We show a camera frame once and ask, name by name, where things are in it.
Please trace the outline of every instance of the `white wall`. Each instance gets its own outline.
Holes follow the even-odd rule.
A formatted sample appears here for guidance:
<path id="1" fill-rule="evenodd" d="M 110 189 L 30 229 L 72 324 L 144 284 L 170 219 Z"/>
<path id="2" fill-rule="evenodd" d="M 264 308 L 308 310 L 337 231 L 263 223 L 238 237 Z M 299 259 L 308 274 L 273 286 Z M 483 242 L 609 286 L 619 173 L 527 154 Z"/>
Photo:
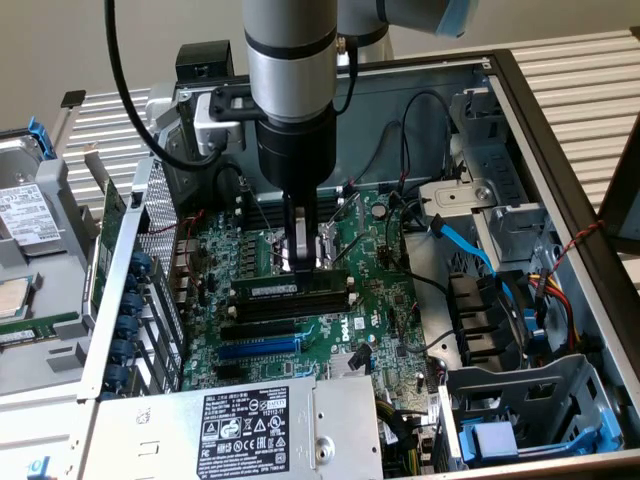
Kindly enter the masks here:
<path id="1" fill-rule="evenodd" d="M 392 29 L 396 55 L 625 29 L 640 25 L 640 0 L 479 0 L 458 40 Z M 174 79 L 180 45 L 231 40 L 247 71 L 240 0 L 117 0 L 130 87 Z M 5 0 L 0 11 L 0 129 L 35 114 L 53 126 L 67 90 L 113 91 L 99 0 Z"/>

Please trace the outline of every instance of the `black pcie slot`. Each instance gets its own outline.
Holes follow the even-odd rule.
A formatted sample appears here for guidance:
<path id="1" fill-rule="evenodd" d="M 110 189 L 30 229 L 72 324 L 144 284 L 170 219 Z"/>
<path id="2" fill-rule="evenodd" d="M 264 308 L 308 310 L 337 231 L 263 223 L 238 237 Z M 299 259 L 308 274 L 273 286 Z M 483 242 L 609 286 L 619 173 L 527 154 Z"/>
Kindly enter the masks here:
<path id="1" fill-rule="evenodd" d="M 247 338 L 293 335 L 295 331 L 295 322 L 293 320 L 252 325 L 230 325 L 220 329 L 220 338 L 222 340 L 245 340 Z"/>
<path id="2" fill-rule="evenodd" d="M 269 225 L 271 226 L 271 228 L 284 227 L 284 212 L 282 210 L 282 201 L 265 202 L 261 203 L 260 206 L 262 207 L 262 211 L 264 212 L 265 217 L 267 217 L 267 220 L 269 220 Z M 318 198 L 317 211 L 319 223 L 328 222 L 337 210 L 338 204 L 333 196 Z M 245 212 L 245 218 L 242 228 L 245 231 L 264 230 L 267 228 L 267 225 L 264 222 L 264 218 L 262 218 L 262 214 L 256 207 L 255 203 L 251 203 L 251 205 L 249 205 L 247 211 Z"/>
<path id="3" fill-rule="evenodd" d="M 349 311 L 345 292 L 248 300 L 236 305 L 241 323 L 308 317 Z"/>

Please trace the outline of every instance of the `motherboard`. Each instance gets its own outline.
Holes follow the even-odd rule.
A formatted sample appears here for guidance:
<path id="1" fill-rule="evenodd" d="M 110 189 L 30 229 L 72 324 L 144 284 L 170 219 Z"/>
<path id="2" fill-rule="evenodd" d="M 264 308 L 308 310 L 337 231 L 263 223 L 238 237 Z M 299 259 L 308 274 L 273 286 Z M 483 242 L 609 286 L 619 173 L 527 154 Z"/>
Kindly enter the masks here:
<path id="1" fill-rule="evenodd" d="M 319 245 L 317 271 L 346 275 L 350 294 L 347 311 L 313 314 L 289 319 L 299 343 L 298 351 L 227 359 L 224 352 L 243 342 L 260 342 L 261 329 L 273 328 L 278 318 L 251 323 L 256 338 L 239 342 L 223 340 L 233 317 L 233 286 L 252 279 L 267 290 L 287 274 L 282 229 L 243 231 L 239 219 L 229 213 L 205 216 L 194 222 L 189 239 L 181 242 L 175 266 L 186 275 L 175 280 L 179 308 L 188 337 L 182 390 L 220 387 L 292 377 L 318 380 L 349 375 L 371 375 L 376 395 L 398 408 L 425 410 L 428 392 L 435 391 L 433 372 L 424 354 L 407 352 L 405 344 L 424 345 L 413 281 L 389 264 L 388 255 L 399 252 L 396 217 L 388 223 L 388 195 L 364 190 L 341 200 L 337 214 L 320 225 L 324 245 Z M 197 277 L 200 288 L 189 285 Z M 398 338 L 403 329 L 405 344 Z M 370 365 L 352 371 L 348 361 L 363 344 L 371 347 Z"/>

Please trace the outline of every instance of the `blue pcie slot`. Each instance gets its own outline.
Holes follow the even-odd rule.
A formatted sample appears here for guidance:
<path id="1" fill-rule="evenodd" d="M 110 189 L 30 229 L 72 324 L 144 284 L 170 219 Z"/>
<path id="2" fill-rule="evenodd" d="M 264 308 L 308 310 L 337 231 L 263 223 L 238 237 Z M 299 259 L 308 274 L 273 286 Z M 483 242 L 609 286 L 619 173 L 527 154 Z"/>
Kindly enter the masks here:
<path id="1" fill-rule="evenodd" d="M 278 353 L 297 353 L 300 351 L 300 338 L 294 336 L 269 338 L 249 343 L 223 345 L 218 349 L 220 360 L 231 360 L 258 355 L 275 355 Z"/>

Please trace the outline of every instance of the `warning label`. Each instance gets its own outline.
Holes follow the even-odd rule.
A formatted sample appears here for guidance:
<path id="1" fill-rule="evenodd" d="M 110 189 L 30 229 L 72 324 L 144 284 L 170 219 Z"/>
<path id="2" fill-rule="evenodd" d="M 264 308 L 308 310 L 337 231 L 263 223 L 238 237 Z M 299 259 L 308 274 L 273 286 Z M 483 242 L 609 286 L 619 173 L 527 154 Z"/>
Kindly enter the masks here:
<path id="1" fill-rule="evenodd" d="M 0 190 L 0 218 L 20 246 L 60 239 L 37 185 Z"/>
<path id="2" fill-rule="evenodd" d="M 198 477 L 289 471 L 289 387 L 204 397 Z"/>

